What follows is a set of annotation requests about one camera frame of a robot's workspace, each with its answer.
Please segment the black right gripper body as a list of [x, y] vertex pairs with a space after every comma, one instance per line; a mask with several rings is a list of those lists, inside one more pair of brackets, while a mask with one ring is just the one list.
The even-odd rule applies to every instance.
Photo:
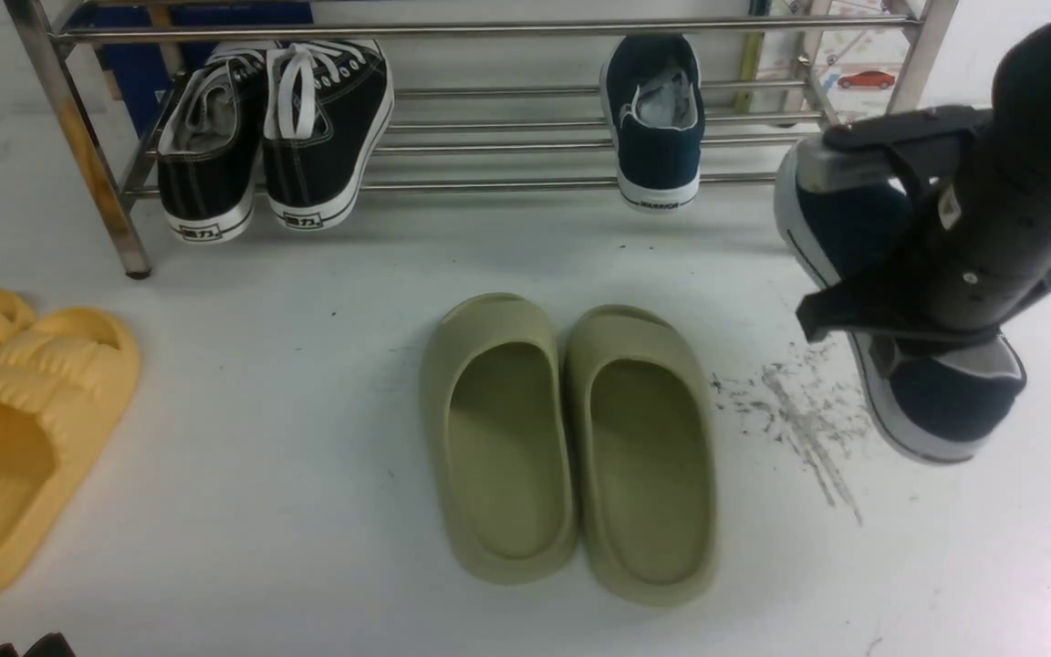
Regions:
[[937, 163], [893, 149], [902, 181], [935, 178], [890, 258], [890, 333], [929, 348], [975, 344], [1051, 292], [1051, 101], [910, 112]]

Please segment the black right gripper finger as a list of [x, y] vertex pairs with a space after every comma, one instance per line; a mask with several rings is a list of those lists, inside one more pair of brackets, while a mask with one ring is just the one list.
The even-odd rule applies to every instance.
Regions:
[[831, 126], [820, 137], [820, 192], [856, 190], [889, 179], [916, 187], [955, 174], [991, 109], [946, 105]]
[[881, 267], [806, 295], [796, 309], [806, 341], [819, 342], [831, 332], [857, 332], [873, 337], [969, 346], [993, 338], [1001, 325], [957, 329], [940, 325], [900, 296], [900, 283]]

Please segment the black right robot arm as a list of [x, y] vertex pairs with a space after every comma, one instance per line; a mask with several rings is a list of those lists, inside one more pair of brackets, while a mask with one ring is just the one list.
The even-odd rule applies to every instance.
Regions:
[[860, 179], [900, 180], [913, 222], [879, 265], [801, 300], [806, 338], [860, 332], [945, 352], [1051, 294], [1051, 24], [1004, 56], [990, 99], [822, 137], [838, 161], [858, 157]]

